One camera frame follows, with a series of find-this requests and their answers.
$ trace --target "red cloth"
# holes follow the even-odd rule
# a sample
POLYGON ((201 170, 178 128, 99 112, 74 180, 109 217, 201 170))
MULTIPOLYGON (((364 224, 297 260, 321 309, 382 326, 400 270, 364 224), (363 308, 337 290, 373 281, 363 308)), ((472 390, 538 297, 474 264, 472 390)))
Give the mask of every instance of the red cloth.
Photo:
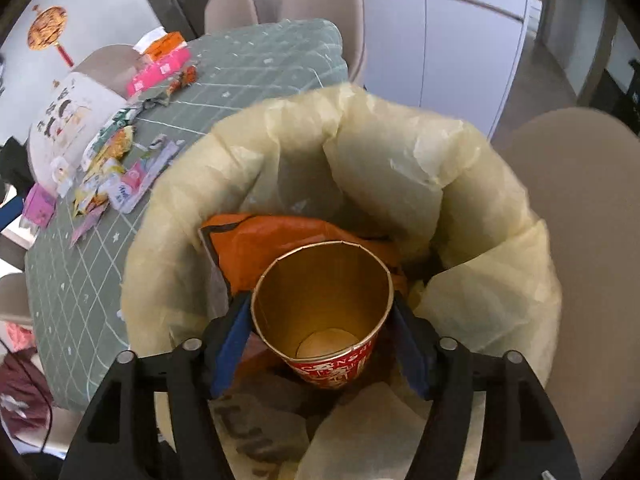
POLYGON ((21 431, 42 428, 49 421, 49 406, 17 362, 20 360, 47 400, 53 403, 47 380, 31 363, 35 353, 35 348, 29 348, 7 354, 0 365, 0 413, 12 437, 21 431))
POLYGON ((6 333, 14 346, 14 352, 36 346, 36 338, 28 328, 6 322, 6 333))

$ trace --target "paper cup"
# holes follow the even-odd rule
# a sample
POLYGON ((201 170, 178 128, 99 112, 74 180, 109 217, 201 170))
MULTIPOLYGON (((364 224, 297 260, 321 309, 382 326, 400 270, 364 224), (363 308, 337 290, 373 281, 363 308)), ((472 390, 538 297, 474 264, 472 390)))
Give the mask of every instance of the paper cup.
POLYGON ((258 280, 258 335, 305 380, 340 388, 371 355, 393 303, 385 264, 366 248, 322 242, 275 260, 258 280))

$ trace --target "metal bolt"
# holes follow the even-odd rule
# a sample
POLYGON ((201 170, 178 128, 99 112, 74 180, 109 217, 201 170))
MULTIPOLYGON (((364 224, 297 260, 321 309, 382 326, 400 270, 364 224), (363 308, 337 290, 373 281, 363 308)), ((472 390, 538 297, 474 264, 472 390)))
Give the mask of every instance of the metal bolt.
POLYGON ((202 341, 197 337, 192 337, 191 339, 187 339, 184 343, 182 343, 182 348, 188 350, 189 352, 193 352, 202 346, 202 341))
POLYGON ((516 352, 515 350, 511 350, 507 353, 507 359, 511 361, 515 365, 519 365, 522 360, 522 354, 520 352, 516 352))
POLYGON ((440 340, 440 348, 443 350, 455 350, 458 348, 458 342, 452 337, 443 337, 440 340))
POLYGON ((125 365, 133 361, 133 358, 136 355, 131 350, 125 350, 124 352, 120 352, 116 360, 121 364, 125 365))

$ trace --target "chair backrest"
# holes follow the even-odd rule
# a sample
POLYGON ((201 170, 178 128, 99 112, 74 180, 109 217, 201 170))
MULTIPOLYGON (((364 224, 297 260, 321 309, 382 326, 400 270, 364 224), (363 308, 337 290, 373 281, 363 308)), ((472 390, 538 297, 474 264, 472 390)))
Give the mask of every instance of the chair backrest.
POLYGON ((127 84, 138 72, 136 64, 139 59, 140 54, 131 45, 108 45, 89 54, 73 68, 73 72, 89 76, 126 99, 127 84))
POLYGON ((349 79, 354 81, 364 64, 363 0, 282 0, 281 20, 313 18, 329 20, 340 30, 342 57, 347 62, 349 79))
POLYGON ((583 480, 596 480, 640 420, 640 141, 604 113, 568 108, 499 151, 549 228, 562 320, 546 390, 583 480))
POLYGON ((258 13, 254 0, 209 0, 204 9, 205 34, 257 23, 258 13))
POLYGON ((0 278, 0 320, 31 326, 27 279, 23 272, 0 278))

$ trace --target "green tablecloth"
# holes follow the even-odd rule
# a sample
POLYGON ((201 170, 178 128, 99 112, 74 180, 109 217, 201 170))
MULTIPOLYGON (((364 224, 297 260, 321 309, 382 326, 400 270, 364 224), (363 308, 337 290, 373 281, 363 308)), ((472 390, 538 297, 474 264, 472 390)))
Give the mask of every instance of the green tablecloth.
MULTIPOLYGON (((347 79, 340 33, 325 20, 230 30, 194 40, 190 49, 199 63, 198 82, 176 94, 169 107, 143 112, 135 143, 148 146, 157 134, 166 134, 189 146, 217 121, 255 102, 347 79)), ((134 147, 125 165, 141 154, 134 147)), ((84 409, 115 356, 129 347, 120 282, 147 200, 148 194, 126 216, 110 208, 73 248, 71 233, 82 219, 73 219, 72 204, 59 200, 49 227, 27 254, 40 358, 62 408, 84 409)))

